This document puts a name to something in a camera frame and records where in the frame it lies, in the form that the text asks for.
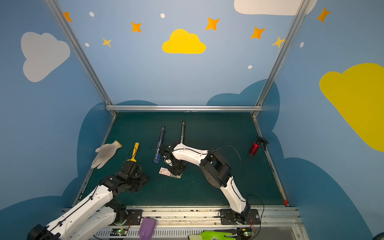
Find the black stapler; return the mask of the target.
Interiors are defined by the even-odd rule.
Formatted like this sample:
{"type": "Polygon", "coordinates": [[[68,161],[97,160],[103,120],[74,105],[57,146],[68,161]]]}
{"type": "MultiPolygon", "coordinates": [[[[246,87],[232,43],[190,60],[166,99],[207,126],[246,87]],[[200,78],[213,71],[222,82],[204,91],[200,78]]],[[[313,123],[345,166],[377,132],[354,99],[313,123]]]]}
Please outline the black stapler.
{"type": "Polygon", "coordinates": [[[182,122],[182,129],[181,129],[181,138],[180,138],[180,143],[181,143],[181,144],[184,143],[184,138],[185,138],[185,126],[186,126],[186,122],[183,121],[183,122],[182,122]]]}

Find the red white staple box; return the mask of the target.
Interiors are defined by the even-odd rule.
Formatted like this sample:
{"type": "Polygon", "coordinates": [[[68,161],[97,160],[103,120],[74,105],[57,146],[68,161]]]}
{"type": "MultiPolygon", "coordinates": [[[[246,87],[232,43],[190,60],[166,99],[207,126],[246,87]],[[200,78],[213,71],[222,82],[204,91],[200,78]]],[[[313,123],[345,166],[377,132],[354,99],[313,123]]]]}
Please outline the red white staple box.
{"type": "Polygon", "coordinates": [[[172,178],[177,178],[177,179],[181,178],[181,176],[174,175],[167,168],[163,168],[163,167],[160,168],[159,174],[172,177],[172,178]]]}

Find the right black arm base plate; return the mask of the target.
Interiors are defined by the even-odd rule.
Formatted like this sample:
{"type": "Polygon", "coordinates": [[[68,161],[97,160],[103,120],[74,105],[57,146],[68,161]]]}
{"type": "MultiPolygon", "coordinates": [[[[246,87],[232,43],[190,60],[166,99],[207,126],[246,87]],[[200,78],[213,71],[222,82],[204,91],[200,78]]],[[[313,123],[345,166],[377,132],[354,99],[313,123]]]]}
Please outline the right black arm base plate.
{"type": "Polygon", "coordinates": [[[219,210],[218,216],[222,225],[260,225],[261,215],[257,209],[250,209],[245,214],[238,214],[231,209],[219,210]]]}

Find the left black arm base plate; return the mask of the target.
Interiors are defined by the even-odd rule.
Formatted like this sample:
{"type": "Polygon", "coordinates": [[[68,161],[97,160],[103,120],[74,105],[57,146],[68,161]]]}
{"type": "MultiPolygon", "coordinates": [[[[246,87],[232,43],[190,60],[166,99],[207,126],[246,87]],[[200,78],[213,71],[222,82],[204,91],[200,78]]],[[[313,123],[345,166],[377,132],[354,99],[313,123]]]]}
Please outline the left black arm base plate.
{"type": "Polygon", "coordinates": [[[138,226],[141,224],[143,210],[138,209],[128,209],[128,210],[120,210],[117,215],[115,221],[112,225],[115,226],[138,226]]]}

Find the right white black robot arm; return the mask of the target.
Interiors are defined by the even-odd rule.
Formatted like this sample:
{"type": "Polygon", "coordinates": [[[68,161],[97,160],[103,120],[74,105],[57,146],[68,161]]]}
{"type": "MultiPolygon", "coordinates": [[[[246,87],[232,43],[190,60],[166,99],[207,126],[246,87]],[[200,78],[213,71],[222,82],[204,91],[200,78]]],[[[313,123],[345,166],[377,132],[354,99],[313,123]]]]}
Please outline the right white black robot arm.
{"type": "Polygon", "coordinates": [[[171,146],[161,144],[159,153],[175,176],[181,176],[188,163],[200,167],[207,181],[220,189],[228,200],[231,208],[228,219],[240,224],[246,222],[250,204],[237,188],[230,164],[218,150],[198,150],[180,143],[171,146]]]}

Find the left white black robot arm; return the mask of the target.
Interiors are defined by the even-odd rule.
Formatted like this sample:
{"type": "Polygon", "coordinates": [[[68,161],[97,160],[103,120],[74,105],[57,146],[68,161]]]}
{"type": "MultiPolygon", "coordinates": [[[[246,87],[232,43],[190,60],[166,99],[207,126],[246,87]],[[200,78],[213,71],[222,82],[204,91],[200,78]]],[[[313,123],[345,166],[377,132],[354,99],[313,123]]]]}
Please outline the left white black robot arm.
{"type": "Polygon", "coordinates": [[[61,217],[46,226],[36,225],[28,233],[28,240],[87,240],[104,227],[129,220],[126,206],[115,198],[125,192],[135,193],[149,181],[139,173],[119,171],[103,179],[95,189],[61,217]]]}

